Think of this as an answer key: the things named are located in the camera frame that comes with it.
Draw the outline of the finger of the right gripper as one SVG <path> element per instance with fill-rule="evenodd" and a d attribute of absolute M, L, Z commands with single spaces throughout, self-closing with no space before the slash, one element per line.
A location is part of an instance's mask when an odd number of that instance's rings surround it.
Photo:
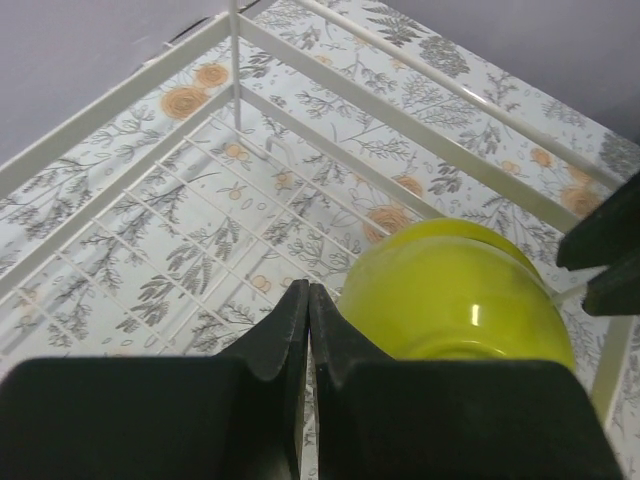
<path fill-rule="evenodd" d="M 588 281 L 582 307 L 594 317 L 639 314 L 638 249 Z"/>
<path fill-rule="evenodd" d="M 639 173 L 560 241 L 556 265 L 568 270 L 610 266 L 639 247 Z"/>

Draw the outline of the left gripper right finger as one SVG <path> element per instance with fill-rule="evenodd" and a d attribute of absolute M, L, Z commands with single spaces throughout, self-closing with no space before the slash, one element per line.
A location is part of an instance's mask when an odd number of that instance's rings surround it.
<path fill-rule="evenodd" d="M 309 294 L 322 479 L 619 479 L 585 390 L 549 361 L 400 361 Z"/>

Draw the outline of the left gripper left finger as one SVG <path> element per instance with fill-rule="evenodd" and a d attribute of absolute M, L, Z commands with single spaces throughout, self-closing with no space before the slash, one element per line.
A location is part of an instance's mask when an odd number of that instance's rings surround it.
<path fill-rule="evenodd" d="M 296 479 L 310 285 L 213 356 L 37 358 L 1 384 L 5 479 Z"/>

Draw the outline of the lime green bowl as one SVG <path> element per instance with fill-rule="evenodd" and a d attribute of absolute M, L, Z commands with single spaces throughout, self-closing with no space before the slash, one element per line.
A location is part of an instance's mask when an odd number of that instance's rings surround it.
<path fill-rule="evenodd" d="M 369 341 L 401 360 L 545 360 L 574 370 L 549 290 L 510 241 L 454 219 L 416 223 L 371 246 L 337 301 Z"/>

